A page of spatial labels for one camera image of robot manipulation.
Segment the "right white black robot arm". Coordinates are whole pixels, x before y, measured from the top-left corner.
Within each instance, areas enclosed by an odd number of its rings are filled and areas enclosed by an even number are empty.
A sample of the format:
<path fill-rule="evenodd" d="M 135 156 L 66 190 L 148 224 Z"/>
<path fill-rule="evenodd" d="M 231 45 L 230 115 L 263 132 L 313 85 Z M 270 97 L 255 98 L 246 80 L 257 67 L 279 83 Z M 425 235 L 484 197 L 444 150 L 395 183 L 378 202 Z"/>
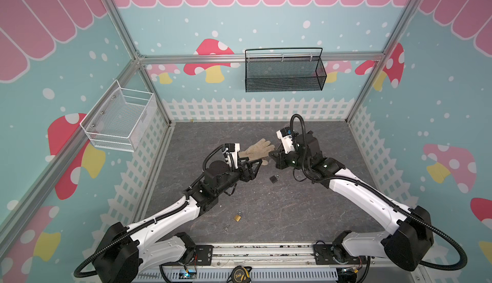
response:
<path fill-rule="evenodd" d="M 325 157 L 318 140 L 306 130 L 299 114 L 291 116 L 288 127 L 277 132 L 281 146 L 269 153 L 280 169 L 292 168 L 302 172 L 305 181 L 320 184 L 342 195 L 370 215 L 382 228 L 378 233 L 357 233 L 346 230 L 333 241 L 339 256 L 368 256 L 389 259 L 406 271 L 425 266 L 441 271 L 457 271 L 468 264 L 462 246 L 442 230 L 431 224 L 429 212 L 420 207 L 399 203 L 370 186 L 345 165 Z M 458 262 L 439 265 L 424 260 L 439 236 L 458 253 Z"/>

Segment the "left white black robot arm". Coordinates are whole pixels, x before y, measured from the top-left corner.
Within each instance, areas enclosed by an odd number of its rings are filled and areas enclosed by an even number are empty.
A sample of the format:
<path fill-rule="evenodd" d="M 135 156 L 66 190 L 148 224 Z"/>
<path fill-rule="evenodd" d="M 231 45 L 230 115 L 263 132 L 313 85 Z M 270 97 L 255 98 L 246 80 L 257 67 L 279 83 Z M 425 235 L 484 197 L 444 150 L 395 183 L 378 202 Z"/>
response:
<path fill-rule="evenodd" d="M 174 263 L 190 254 L 194 243 L 186 234 L 162 238 L 181 225 L 211 210 L 219 196 L 235 189 L 237 182 L 256 178 L 261 160 L 240 159 L 237 168 L 214 161 L 168 208 L 134 224 L 113 224 L 96 251 L 74 270 L 77 279 L 97 276 L 101 282 L 132 282 L 153 266 Z"/>

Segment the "beige knit work glove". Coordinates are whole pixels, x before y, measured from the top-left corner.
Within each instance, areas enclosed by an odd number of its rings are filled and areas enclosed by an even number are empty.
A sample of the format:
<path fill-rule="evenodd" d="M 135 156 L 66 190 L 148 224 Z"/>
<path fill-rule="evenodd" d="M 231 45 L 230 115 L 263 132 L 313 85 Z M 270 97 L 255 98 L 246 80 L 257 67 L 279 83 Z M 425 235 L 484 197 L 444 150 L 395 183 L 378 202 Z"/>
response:
<path fill-rule="evenodd" d="M 248 158 L 250 161 L 262 160 L 262 165 L 268 165 L 269 153 L 275 150 L 275 145 L 262 138 L 246 151 L 239 152 L 240 158 Z"/>

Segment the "brass padlock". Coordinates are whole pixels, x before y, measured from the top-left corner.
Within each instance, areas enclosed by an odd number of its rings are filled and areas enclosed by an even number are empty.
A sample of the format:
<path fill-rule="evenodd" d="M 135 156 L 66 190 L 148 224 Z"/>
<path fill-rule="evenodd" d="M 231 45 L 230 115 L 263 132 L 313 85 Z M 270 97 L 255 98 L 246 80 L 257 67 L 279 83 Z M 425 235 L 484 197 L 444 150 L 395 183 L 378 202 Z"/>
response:
<path fill-rule="evenodd" d="M 242 212 L 237 212 L 237 214 L 234 216 L 234 220 L 236 222 L 239 222 L 242 219 Z"/>

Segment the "yellow black tape measure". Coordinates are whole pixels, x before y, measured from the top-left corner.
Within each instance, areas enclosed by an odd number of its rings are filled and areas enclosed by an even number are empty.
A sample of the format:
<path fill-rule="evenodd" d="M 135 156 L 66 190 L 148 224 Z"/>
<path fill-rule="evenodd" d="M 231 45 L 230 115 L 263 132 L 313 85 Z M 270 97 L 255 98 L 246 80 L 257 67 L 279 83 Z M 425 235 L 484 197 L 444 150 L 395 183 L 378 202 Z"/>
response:
<path fill-rule="evenodd" d="M 228 282 L 230 283 L 251 283 L 251 271 L 252 267 L 249 266 L 237 266 L 231 272 Z"/>

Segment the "green circuit board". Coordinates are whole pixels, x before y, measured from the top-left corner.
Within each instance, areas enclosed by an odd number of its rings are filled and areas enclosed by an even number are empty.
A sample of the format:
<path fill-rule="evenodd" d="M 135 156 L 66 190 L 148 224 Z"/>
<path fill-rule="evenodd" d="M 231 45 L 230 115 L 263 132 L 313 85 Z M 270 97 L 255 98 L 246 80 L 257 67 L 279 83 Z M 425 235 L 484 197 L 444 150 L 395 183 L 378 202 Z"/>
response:
<path fill-rule="evenodd" d="M 197 272 L 194 270 L 180 270 L 179 280 L 194 280 L 197 278 Z"/>

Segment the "black mesh wall basket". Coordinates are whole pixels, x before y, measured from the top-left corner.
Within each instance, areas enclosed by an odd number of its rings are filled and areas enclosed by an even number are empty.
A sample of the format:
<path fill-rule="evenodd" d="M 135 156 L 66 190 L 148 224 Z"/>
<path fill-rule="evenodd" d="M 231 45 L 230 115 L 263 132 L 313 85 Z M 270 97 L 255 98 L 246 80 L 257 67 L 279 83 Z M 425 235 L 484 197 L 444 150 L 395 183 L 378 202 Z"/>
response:
<path fill-rule="evenodd" d="M 257 48 L 245 50 L 245 90 L 309 92 L 324 88 L 327 73 L 320 47 Z"/>

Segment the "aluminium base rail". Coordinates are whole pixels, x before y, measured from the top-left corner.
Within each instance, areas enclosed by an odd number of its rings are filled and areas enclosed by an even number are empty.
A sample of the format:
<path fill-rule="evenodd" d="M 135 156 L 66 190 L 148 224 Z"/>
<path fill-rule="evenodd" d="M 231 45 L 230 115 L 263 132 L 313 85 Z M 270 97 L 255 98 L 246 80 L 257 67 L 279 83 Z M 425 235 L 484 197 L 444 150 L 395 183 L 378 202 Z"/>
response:
<path fill-rule="evenodd" d="M 245 265 L 258 268 L 343 268 L 367 262 L 369 254 L 357 256 L 330 242 L 315 243 L 210 243 L 185 245 L 179 238 L 157 242 L 146 249 L 138 271 L 160 265 L 182 268 L 231 268 Z"/>

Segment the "white mesh wall basket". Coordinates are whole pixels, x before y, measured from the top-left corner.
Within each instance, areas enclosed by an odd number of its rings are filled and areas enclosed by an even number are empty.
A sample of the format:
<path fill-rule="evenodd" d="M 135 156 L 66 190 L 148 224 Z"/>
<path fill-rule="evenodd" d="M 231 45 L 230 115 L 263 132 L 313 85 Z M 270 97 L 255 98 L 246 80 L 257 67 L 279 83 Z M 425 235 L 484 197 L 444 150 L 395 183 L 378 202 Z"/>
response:
<path fill-rule="evenodd" d="M 135 152 L 156 112 L 153 93 L 114 81 L 80 126 L 95 148 Z"/>

